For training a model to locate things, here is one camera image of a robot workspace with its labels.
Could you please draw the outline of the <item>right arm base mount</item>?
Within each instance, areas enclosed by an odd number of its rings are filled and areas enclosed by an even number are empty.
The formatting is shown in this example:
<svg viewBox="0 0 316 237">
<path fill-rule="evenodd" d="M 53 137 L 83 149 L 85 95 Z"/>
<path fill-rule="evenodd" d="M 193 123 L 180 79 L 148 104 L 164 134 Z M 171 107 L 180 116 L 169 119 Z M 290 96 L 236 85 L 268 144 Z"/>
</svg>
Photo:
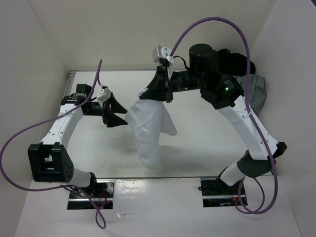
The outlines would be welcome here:
<svg viewBox="0 0 316 237">
<path fill-rule="evenodd" d="M 201 178 L 197 188 L 202 195 L 203 207 L 241 206 L 238 199 L 240 181 L 233 186 L 220 183 L 216 178 Z"/>
</svg>

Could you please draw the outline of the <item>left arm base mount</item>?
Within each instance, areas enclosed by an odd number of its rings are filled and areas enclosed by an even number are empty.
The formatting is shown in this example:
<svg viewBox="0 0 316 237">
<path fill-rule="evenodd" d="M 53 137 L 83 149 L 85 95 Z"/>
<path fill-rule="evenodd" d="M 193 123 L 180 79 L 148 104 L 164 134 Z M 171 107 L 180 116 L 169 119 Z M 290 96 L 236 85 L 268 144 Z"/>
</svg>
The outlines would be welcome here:
<svg viewBox="0 0 316 237">
<path fill-rule="evenodd" d="M 113 209 L 115 179 L 97 179 L 94 192 L 88 187 L 82 189 L 100 209 Z M 67 190 L 70 192 L 68 210 L 94 209 L 94 206 L 82 191 L 74 188 L 67 188 Z"/>
</svg>

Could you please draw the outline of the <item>black garment in bin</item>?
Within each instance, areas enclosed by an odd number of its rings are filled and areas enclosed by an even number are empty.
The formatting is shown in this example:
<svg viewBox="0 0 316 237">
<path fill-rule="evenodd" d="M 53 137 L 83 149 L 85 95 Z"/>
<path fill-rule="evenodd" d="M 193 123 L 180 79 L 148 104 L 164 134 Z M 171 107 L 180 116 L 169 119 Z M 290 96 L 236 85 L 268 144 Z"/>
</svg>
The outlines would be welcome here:
<svg viewBox="0 0 316 237">
<path fill-rule="evenodd" d="M 219 54 L 219 72 L 231 76 L 245 76 L 247 58 L 240 53 L 231 53 L 228 49 L 217 51 Z"/>
</svg>

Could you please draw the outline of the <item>white skirt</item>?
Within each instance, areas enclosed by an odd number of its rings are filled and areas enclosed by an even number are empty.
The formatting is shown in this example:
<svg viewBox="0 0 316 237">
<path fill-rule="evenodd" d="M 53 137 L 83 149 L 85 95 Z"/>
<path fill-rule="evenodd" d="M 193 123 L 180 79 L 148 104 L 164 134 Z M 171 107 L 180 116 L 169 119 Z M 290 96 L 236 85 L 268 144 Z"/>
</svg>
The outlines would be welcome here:
<svg viewBox="0 0 316 237">
<path fill-rule="evenodd" d="M 146 91 L 138 93 L 139 98 L 126 113 L 125 121 L 133 132 L 140 161 L 149 169 L 162 170 L 160 134 L 175 136 L 177 130 L 163 102 L 140 98 Z"/>
</svg>

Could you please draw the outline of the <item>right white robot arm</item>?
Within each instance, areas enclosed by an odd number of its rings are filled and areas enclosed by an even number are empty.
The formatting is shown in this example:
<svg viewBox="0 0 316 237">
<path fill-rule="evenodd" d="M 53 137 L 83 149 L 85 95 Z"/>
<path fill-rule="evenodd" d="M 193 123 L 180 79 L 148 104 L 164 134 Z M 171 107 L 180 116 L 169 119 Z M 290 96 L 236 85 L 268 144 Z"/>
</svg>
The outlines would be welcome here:
<svg viewBox="0 0 316 237">
<path fill-rule="evenodd" d="M 153 61 L 159 65 L 141 99 L 170 103 L 174 92 L 199 89 L 201 97 L 230 122 L 247 147 L 244 156 L 217 177 L 218 192 L 227 194 L 243 178 L 256 178 L 272 170 L 275 159 L 283 155 L 287 145 L 274 139 L 254 112 L 246 108 L 244 90 L 238 81 L 219 71 L 217 51 L 203 43 L 191 46 L 190 65 L 180 72 L 173 70 L 170 48 L 157 46 Z"/>
</svg>

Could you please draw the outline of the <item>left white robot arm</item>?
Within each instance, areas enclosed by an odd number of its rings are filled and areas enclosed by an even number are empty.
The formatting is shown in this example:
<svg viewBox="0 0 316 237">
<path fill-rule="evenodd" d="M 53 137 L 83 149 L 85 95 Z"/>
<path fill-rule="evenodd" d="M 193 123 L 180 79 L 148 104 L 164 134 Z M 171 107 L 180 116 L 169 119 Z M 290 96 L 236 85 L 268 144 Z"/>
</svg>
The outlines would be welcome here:
<svg viewBox="0 0 316 237">
<path fill-rule="evenodd" d="M 108 128 L 127 124 L 118 116 L 126 114 L 127 109 L 106 86 L 93 100 L 88 98 L 91 91 L 90 85 L 77 84 L 75 93 L 62 99 L 59 119 L 38 144 L 31 144 L 28 148 L 34 181 L 74 185 L 77 195 L 82 192 L 89 198 L 98 193 L 96 176 L 92 172 L 76 169 L 67 152 L 78 122 L 83 116 L 98 116 Z"/>
</svg>

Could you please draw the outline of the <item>grey garment in bin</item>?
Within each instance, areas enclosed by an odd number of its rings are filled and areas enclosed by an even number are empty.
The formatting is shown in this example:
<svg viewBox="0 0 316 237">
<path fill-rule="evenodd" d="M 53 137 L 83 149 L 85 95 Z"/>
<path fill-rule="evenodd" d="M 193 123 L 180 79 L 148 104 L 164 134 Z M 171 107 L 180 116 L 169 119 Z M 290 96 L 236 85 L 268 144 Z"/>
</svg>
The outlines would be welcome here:
<svg viewBox="0 0 316 237">
<path fill-rule="evenodd" d="M 265 78 L 257 74 L 251 74 L 248 88 L 248 99 L 253 112 L 257 113 L 263 108 L 266 97 Z"/>
</svg>

